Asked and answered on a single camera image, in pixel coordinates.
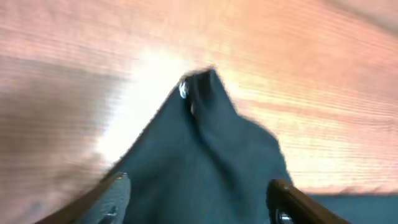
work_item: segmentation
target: wood grain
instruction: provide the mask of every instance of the wood grain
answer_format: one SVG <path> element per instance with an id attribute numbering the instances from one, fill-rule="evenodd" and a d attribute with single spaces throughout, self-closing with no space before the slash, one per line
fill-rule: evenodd
<path id="1" fill-rule="evenodd" d="M 0 2 L 0 217 L 93 186 L 178 79 L 216 65 L 307 192 L 398 191 L 395 0 Z"/>

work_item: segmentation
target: wooden table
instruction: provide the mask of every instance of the wooden table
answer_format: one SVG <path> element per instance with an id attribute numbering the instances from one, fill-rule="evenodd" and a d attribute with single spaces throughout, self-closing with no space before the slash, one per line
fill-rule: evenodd
<path id="1" fill-rule="evenodd" d="M 394 1 L 1 1 L 2 222 L 92 187 L 209 65 L 299 188 L 398 191 Z"/>

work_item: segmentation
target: dark green cloth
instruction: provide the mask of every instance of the dark green cloth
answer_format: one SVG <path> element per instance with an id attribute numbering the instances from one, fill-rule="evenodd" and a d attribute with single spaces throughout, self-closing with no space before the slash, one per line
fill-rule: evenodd
<path id="1" fill-rule="evenodd" d="M 276 138 L 236 113 L 213 69 L 185 82 L 111 171 L 131 180 L 124 223 L 269 223 L 268 181 L 291 182 Z M 398 202 L 314 197 L 353 223 L 387 223 Z"/>

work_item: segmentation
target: folded cloth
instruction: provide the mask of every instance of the folded cloth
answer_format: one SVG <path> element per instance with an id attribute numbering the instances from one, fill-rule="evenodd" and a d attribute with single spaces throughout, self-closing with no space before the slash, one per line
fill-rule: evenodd
<path id="1" fill-rule="evenodd" d="M 269 223 L 268 182 L 291 182 L 276 138 L 237 114 L 213 69 L 175 87 L 116 172 L 130 178 L 124 223 L 135 224 Z M 398 204 L 397 196 L 313 197 L 353 223 L 391 222 Z"/>

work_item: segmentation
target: garment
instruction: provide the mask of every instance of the garment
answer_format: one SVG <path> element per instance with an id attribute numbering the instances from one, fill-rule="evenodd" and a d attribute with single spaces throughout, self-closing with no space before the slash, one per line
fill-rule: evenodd
<path id="1" fill-rule="evenodd" d="M 268 182 L 291 182 L 276 138 L 237 114 L 213 69 L 176 86 L 116 172 L 131 181 L 124 223 L 137 224 L 269 223 Z M 398 204 L 312 197 L 352 223 L 391 223 Z"/>

